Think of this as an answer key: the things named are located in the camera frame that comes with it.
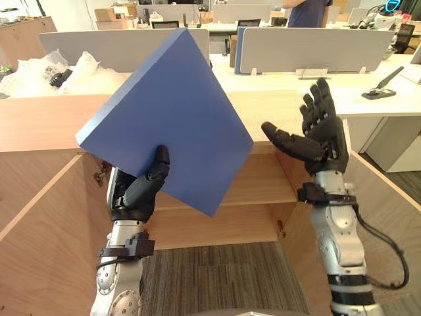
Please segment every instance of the blue foam block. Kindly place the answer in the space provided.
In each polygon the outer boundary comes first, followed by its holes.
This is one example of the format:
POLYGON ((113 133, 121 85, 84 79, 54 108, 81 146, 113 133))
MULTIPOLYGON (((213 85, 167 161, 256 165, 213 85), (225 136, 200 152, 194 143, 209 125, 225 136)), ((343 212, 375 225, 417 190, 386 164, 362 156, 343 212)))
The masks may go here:
POLYGON ((210 216, 253 146, 186 29, 174 30, 76 139, 134 176, 166 145, 171 166, 162 190, 210 216))

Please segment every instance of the desk divider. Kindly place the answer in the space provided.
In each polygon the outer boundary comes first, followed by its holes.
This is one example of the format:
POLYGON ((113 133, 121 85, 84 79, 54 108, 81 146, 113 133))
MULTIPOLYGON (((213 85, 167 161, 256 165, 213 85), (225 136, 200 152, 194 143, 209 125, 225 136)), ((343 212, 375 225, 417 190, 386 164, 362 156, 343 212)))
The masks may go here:
MULTIPOLYGON (((75 65, 84 51, 91 53, 104 68, 117 72, 133 72, 152 55, 170 29, 159 30, 104 30, 88 32, 44 33, 39 40, 46 52, 58 49, 60 54, 75 65)), ((189 29, 197 46, 209 63, 209 31, 189 29)))
POLYGON ((148 9, 149 14, 157 11, 162 15, 164 21, 177 20, 181 25, 183 25, 183 14, 186 14, 189 23, 192 20, 195 22, 199 20, 199 7, 197 5, 138 5, 136 7, 137 16, 146 21, 144 9, 148 9))
POLYGON ((393 32, 324 28, 239 28, 235 73, 376 70, 393 32))
POLYGON ((259 18, 266 22, 270 19, 272 5, 215 5, 213 22, 234 23, 238 20, 259 18))

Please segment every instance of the office chair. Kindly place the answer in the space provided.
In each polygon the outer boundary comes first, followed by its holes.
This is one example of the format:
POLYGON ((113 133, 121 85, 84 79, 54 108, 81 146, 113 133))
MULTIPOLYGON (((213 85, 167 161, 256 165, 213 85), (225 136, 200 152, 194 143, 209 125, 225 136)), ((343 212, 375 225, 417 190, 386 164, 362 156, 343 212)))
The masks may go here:
POLYGON ((178 28, 178 21, 152 21, 152 28, 178 28))
POLYGON ((401 25, 401 29, 397 33, 396 43, 394 48, 397 49, 396 54, 403 54, 407 48, 415 49, 414 47, 409 46, 409 41, 414 33, 415 25, 411 24, 403 24, 401 25))
MULTIPOLYGON (((236 34, 238 34, 238 28, 240 26, 259 26, 260 21, 261 21, 261 19, 259 19, 259 18, 254 18, 252 20, 238 20, 237 33, 236 34)), ((231 51, 230 40, 225 39, 225 54, 223 54, 223 56, 227 56, 230 53, 230 51, 231 51)))

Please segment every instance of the silver robotic arm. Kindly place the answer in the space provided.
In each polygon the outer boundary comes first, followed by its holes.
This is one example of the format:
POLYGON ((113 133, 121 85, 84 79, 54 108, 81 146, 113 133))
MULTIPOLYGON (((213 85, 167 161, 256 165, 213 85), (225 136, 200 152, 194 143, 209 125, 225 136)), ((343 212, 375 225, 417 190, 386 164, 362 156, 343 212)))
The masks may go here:
POLYGON ((101 262, 91 316, 140 316, 142 258, 153 255, 155 245, 143 226, 153 214, 155 195, 164 184, 169 164, 167 148, 159 146, 152 165, 139 178, 112 169, 107 201, 113 227, 107 246, 98 253, 101 262))
POLYGON ((357 223, 388 242, 404 266, 401 285, 384 285, 377 281, 376 285, 388 289, 404 287, 409 280, 408 267, 397 245, 361 219, 352 187, 343 181, 349 156, 342 120, 336 116, 327 82, 319 79, 310 90, 312 97, 304 95, 305 105, 300 108, 305 137, 289 135, 269 122, 264 123, 262 129, 279 150, 304 161, 306 170, 314 178, 314 182, 304 183, 298 190, 298 200, 313 205, 310 220, 332 293, 333 315, 380 316, 383 312, 373 298, 372 279, 367 275, 357 223))

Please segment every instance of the white wall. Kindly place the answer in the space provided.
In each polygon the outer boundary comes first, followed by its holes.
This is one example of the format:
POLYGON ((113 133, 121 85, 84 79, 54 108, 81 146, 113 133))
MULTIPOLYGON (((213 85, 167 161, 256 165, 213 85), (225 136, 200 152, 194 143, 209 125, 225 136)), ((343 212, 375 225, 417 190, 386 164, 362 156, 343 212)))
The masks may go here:
POLYGON ((113 0, 39 0, 53 18, 58 32, 96 30, 95 9, 110 7, 113 0))

